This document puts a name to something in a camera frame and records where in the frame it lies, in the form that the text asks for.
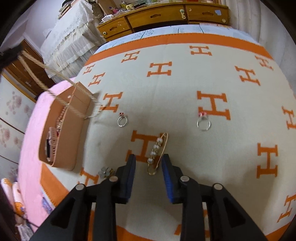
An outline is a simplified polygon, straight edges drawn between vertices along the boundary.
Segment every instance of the wooden door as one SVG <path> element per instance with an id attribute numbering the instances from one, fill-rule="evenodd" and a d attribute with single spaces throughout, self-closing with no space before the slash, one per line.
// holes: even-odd
<path id="1" fill-rule="evenodd" d="M 31 56 L 33 56 L 35 59 L 39 60 L 40 62 L 43 62 L 42 58 L 37 54 L 37 52 L 26 42 L 26 40 L 23 40 L 21 42 L 21 45 L 23 47 L 23 50 L 28 52 Z M 52 79 L 50 79 L 45 70 L 35 63 L 33 63 L 31 60 L 28 60 L 26 57 L 24 57 L 24 60 L 30 67 L 30 69 L 33 71 L 33 73 L 36 75 L 36 77 L 41 80 L 47 87 L 52 87 L 55 83 Z M 26 87 L 30 92 L 32 92 L 34 95 L 38 96 L 43 92 L 43 89 L 41 89 L 36 82 L 33 80 L 33 78 L 29 75 L 29 73 L 25 70 L 24 66 L 21 64 L 19 60 L 16 60 L 12 62 L 9 66 L 5 68 L 18 82 L 20 82 L 24 87 Z"/>

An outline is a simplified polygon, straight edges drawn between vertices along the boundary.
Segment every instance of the cabinet knob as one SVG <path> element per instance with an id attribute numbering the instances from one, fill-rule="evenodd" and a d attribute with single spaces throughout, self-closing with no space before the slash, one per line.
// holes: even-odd
<path id="1" fill-rule="evenodd" d="M 185 12 L 184 9 L 180 9 L 182 19 L 186 19 L 186 16 L 185 16 L 184 12 Z"/>

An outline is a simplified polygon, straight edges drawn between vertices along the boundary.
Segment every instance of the pink gemstone ring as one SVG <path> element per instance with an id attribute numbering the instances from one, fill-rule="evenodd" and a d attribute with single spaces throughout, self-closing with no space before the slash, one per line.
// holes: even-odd
<path id="1" fill-rule="evenodd" d="M 199 118 L 198 118 L 197 123 L 196 123 L 197 127 L 198 127 L 201 131 L 208 131 L 208 130 L 211 128 L 211 122 L 210 122 L 209 119 L 208 119 L 207 113 L 206 113 L 205 111 L 202 111 L 202 112 L 199 112 L 199 113 L 198 113 L 198 116 L 199 116 Z M 202 129 L 202 128 L 200 127 L 200 123 L 201 123 L 202 121 L 208 121 L 208 122 L 209 122 L 209 126 L 208 126 L 206 129 Z"/>
<path id="2" fill-rule="evenodd" d="M 125 119 L 125 123 L 123 125 L 121 125 L 121 123 L 120 123 L 122 119 Z M 127 124 L 128 124 L 128 118 L 127 118 L 127 116 L 125 116 L 123 112 L 120 112 L 119 113 L 119 118 L 118 118 L 118 121 L 117 121 L 117 125 L 119 127 L 124 127 Z"/>

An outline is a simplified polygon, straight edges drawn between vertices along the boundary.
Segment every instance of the red gemstone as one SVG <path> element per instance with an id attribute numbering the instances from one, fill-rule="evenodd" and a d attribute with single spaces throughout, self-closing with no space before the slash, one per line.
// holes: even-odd
<path id="1" fill-rule="evenodd" d="M 198 113 L 198 116 L 199 116 L 199 117 L 207 116 L 207 113 L 206 113 L 205 111 L 202 111 L 202 112 L 199 112 L 199 113 Z"/>

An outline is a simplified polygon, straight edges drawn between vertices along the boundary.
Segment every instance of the drawer handle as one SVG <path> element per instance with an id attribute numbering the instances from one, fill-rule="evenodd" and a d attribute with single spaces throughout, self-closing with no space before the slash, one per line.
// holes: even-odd
<path id="1" fill-rule="evenodd" d="M 212 14 L 211 12 L 203 12 L 203 15 L 208 15 L 208 16 L 214 16 L 214 14 Z"/>
<path id="2" fill-rule="evenodd" d="M 182 19 L 186 19 L 186 16 L 184 14 L 184 9 L 180 9 L 180 13 L 181 13 Z"/>
<path id="3" fill-rule="evenodd" d="M 25 83 L 26 83 L 26 85 L 32 87 L 32 85 L 30 85 L 28 81 L 26 81 Z"/>
<path id="4" fill-rule="evenodd" d="M 113 31 L 114 29 L 116 29 L 117 27 L 115 26 L 115 27 L 112 27 L 112 28 L 110 28 L 109 30 L 110 31 Z"/>
<path id="5" fill-rule="evenodd" d="M 150 16 L 150 18 L 158 18 L 160 16 L 161 16 L 161 14 L 154 14 L 154 15 Z"/>

